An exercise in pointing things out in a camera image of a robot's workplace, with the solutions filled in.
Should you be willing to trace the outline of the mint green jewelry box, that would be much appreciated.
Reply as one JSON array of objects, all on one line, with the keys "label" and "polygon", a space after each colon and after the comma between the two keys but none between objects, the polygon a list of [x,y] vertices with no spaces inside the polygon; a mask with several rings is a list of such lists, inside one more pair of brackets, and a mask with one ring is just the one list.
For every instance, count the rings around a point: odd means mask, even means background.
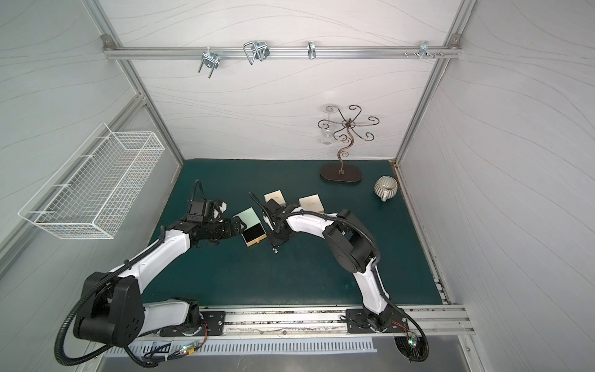
[{"label": "mint green jewelry box", "polygon": [[246,226],[246,229],[241,233],[246,246],[250,247],[267,238],[266,231],[253,208],[238,213],[236,217]]}]

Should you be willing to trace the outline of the cream drawer jewelry box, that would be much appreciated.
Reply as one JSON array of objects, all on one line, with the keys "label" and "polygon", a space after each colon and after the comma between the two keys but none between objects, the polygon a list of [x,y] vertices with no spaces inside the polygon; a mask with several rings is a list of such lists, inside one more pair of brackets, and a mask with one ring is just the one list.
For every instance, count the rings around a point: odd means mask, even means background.
[{"label": "cream drawer jewelry box", "polygon": [[325,209],[319,195],[309,195],[299,198],[299,205],[302,209],[310,212],[324,213]]}]

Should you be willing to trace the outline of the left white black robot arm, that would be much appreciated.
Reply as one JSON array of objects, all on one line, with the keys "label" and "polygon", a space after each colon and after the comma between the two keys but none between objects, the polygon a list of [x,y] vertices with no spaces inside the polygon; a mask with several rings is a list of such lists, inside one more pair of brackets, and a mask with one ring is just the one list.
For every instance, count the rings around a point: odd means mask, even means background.
[{"label": "left white black robot arm", "polygon": [[160,359],[136,356],[130,344],[140,336],[167,328],[191,336],[207,331],[198,302],[170,299],[146,303],[143,293],[153,279],[200,241],[218,243],[246,231],[240,217],[226,218],[224,201],[208,200],[196,181],[187,213],[161,226],[157,240],[109,272],[86,278],[80,299],[60,325],[54,343],[55,360],[63,366],[83,364],[113,347],[125,350],[141,367],[156,367]]}]

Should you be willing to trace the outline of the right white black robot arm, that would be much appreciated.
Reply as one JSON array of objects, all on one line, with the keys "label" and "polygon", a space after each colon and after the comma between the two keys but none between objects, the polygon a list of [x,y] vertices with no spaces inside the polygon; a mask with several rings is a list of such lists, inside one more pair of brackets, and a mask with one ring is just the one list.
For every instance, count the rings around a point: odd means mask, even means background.
[{"label": "right white black robot arm", "polygon": [[408,315],[396,306],[384,288],[377,265],[381,260],[378,244],[370,231],[347,209],[325,214],[303,209],[297,205],[281,206],[274,200],[261,203],[254,193],[249,196],[263,213],[271,229],[269,237],[274,250],[297,233],[323,239],[336,261],[353,274],[360,289],[367,327],[383,333],[389,326],[397,326],[406,334]]}]

